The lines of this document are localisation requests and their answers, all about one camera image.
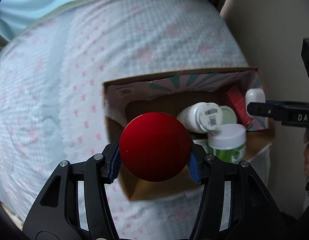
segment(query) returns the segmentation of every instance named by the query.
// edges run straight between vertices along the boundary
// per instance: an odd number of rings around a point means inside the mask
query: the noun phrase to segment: green label
[[[244,144],[231,150],[217,150],[208,146],[207,153],[217,156],[223,162],[238,163],[246,155],[246,145]]]

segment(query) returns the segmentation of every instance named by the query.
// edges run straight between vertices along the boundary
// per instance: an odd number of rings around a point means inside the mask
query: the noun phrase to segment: human hand
[[[303,143],[308,143],[308,137],[306,133],[303,135]],[[307,145],[305,148],[305,151],[303,152],[303,156],[305,157],[305,167],[303,170],[303,174],[307,177],[309,177],[309,146]]]

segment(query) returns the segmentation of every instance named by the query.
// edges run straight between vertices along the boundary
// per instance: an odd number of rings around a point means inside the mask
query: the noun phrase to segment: red circular container
[[[179,174],[191,153],[191,138],[171,115],[147,113],[122,132],[119,151],[126,168],[146,181],[164,181]]]

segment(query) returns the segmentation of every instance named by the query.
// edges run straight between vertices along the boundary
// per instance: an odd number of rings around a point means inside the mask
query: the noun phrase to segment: blue gripper pad
[[[193,153],[190,154],[187,166],[190,177],[195,181],[197,185],[200,185],[199,163],[197,162]]]
[[[117,147],[115,154],[113,155],[113,158],[110,162],[110,173],[109,173],[109,179],[111,182],[113,182],[119,174],[120,167],[122,164],[119,147]]]

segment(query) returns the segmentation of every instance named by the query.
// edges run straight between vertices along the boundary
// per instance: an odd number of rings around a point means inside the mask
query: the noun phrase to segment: metal screw
[[[212,155],[212,154],[207,154],[207,155],[206,155],[206,159],[209,160],[209,161],[213,161],[214,155]]]
[[[61,161],[59,164],[61,167],[66,167],[68,165],[68,161]]]
[[[249,163],[246,162],[246,161],[243,161],[243,162],[241,162],[240,164],[241,164],[241,166],[243,166],[243,167],[245,167],[245,168],[249,166]]]
[[[103,155],[101,153],[97,153],[93,156],[93,158],[95,158],[95,160],[101,160],[103,158]]]

